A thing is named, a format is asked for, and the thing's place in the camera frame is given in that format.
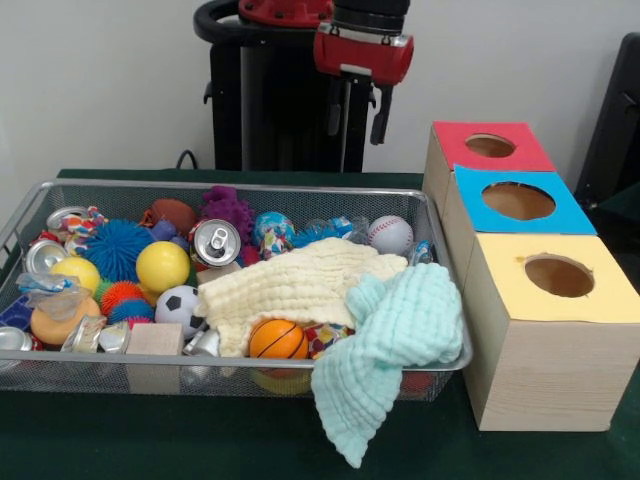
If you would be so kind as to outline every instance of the orange spiky ball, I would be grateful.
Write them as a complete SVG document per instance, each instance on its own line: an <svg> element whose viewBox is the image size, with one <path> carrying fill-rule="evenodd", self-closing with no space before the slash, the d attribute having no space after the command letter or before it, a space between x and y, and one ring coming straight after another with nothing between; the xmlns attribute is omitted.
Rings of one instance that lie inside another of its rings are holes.
<svg viewBox="0 0 640 480"><path fill-rule="evenodd" d="M119 304L136 298L144 300L144 293L138 285L133 282L116 282L102 296L102 314L108 317Z"/></svg>

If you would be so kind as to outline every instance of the wooden block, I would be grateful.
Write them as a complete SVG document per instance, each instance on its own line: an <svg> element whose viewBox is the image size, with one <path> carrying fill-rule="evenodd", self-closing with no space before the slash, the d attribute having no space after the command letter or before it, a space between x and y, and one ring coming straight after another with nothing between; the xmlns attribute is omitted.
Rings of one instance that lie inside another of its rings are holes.
<svg viewBox="0 0 640 480"><path fill-rule="evenodd" d="M455 185L455 165L479 170L555 171L526 123L435 122L422 189L433 198L440 215L447 192Z"/></svg>
<svg viewBox="0 0 640 480"><path fill-rule="evenodd" d="M182 355L184 334L177 323L137 323L131 331L127 354Z"/></svg>
<svg viewBox="0 0 640 480"><path fill-rule="evenodd" d="M465 370L480 430L602 431L640 357L640 297L595 236L476 236Z"/></svg>
<svg viewBox="0 0 640 480"><path fill-rule="evenodd" d="M456 166L455 182L442 223L463 291L476 232L596 234L556 173Z"/></svg>

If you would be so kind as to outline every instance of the white baseball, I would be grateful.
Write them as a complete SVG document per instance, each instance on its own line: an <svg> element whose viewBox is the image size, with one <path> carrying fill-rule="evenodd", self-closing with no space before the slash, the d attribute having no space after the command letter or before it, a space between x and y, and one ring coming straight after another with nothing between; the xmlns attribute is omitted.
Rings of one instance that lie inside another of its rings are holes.
<svg viewBox="0 0 640 480"><path fill-rule="evenodd" d="M412 243L411 225L395 215L380 217L369 227L369 245L379 253L402 255Z"/></svg>

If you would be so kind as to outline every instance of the cloth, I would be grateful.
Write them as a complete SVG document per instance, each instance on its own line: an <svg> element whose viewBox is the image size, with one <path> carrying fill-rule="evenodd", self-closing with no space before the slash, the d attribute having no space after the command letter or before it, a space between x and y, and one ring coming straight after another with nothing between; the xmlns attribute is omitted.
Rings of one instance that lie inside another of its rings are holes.
<svg viewBox="0 0 640 480"><path fill-rule="evenodd" d="M265 318L354 327L347 292L369 273L388 280L407 260L328 238L231 273L199 287L194 314L220 332L220 354L246 355L253 326Z"/></svg>
<svg viewBox="0 0 640 480"><path fill-rule="evenodd" d="M311 388L327 437L359 468L398 396L402 367L458 358L462 305L447 269L435 263L409 267L386 283L365 275L347 305L356 334L316 362Z"/></svg>

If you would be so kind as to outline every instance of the black cable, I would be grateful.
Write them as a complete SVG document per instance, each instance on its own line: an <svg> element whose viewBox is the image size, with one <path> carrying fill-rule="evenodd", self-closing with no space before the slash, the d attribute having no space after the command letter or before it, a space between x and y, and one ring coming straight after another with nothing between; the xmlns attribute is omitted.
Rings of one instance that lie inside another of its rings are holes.
<svg viewBox="0 0 640 480"><path fill-rule="evenodd" d="M182 162L184 162L185 157L189 157L191 159L191 165L193 165L194 170L200 169L198 160L196 159L196 156L193 154L193 152L191 150L185 150L180 154L180 157L178 157L178 163L176 163L176 168L178 170L182 168Z"/></svg>

